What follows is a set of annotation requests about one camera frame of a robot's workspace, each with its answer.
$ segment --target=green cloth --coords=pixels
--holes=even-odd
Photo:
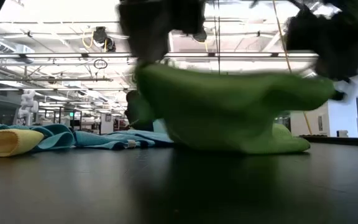
[[[248,154],[307,150],[309,142],[274,118],[314,110],[335,93],[328,79],[286,72],[218,75],[153,64],[137,68],[135,79],[144,100],[140,122],[163,118],[172,140],[193,149]]]

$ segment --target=dark table surface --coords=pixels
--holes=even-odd
[[[174,149],[0,158],[0,223],[358,223],[358,147],[239,156]]]

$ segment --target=folded towel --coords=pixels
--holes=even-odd
[[[0,130],[4,129],[33,130],[42,133],[44,140],[37,147],[33,148],[34,151],[64,149],[74,146],[75,143],[70,129],[62,124],[50,124],[46,126],[7,126],[0,124]]]
[[[107,135],[96,135],[84,131],[75,131],[76,147],[100,149],[127,149],[135,147],[167,147],[172,141],[166,134],[150,131],[117,131]]]
[[[0,157],[15,156],[33,149],[42,139],[43,134],[31,130],[0,130]]]
[[[287,72],[219,75],[152,64],[138,67],[135,79],[145,101],[139,119],[163,118],[172,140],[205,151],[307,150],[309,144],[273,124],[274,118],[314,110],[335,94],[331,80]]]

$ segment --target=blue towel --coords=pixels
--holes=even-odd
[[[166,134],[149,131],[116,131],[104,136],[74,132],[76,147],[93,147],[100,149],[126,149],[128,147],[168,147],[173,144]]]
[[[75,143],[71,131],[68,127],[62,124],[50,124],[46,126],[7,126],[5,124],[0,124],[0,130],[2,129],[34,130],[44,134],[44,140],[42,140],[33,151],[64,149],[74,146]]]
[[[100,136],[84,131],[72,133],[68,127],[62,124],[46,126],[7,126],[0,124],[1,129],[29,129],[44,134],[44,139],[31,150],[32,152],[67,149],[73,146],[96,149],[127,149],[133,147],[168,147],[173,144],[167,134],[150,131],[116,131]]]

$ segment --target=person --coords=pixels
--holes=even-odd
[[[139,107],[137,106],[137,102],[140,100],[139,92],[137,90],[131,90],[127,93],[126,100],[128,102],[128,107],[124,114],[127,116],[129,122],[129,125],[126,129],[132,128],[141,131],[154,131],[152,120],[146,123],[137,122],[139,120],[137,117],[139,114]]]

